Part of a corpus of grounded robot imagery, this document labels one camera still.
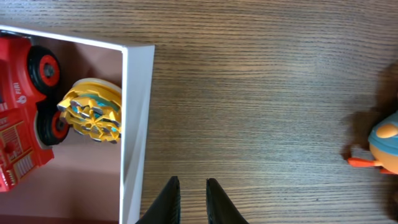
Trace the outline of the red toy fire truck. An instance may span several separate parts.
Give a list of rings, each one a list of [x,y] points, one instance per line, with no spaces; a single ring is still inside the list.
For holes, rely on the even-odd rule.
[[[60,64],[29,38],[1,36],[1,191],[53,159],[68,126],[55,101]]]

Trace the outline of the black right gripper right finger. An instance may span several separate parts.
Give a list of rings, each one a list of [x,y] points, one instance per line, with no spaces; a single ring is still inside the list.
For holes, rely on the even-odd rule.
[[[209,224],[248,224],[214,178],[206,180],[206,212]]]

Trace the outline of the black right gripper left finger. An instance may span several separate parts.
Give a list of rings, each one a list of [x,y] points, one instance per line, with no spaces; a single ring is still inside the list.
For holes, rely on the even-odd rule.
[[[180,224],[180,182],[172,176],[136,224]]]

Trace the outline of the orange duck toy blue hat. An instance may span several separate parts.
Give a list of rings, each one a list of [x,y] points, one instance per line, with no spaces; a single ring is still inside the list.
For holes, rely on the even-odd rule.
[[[397,175],[397,112],[373,127],[368,142],[374,160],[351,157],[348,164],[353,167],[380,167],[382,174]]]

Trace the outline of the yellow round gear toy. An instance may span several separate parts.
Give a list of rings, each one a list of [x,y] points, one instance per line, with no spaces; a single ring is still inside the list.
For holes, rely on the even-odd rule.
[[[77,133],[116,144],[122,132],[122,89],[99,78],[76,81],[57,104],[60,117]]]

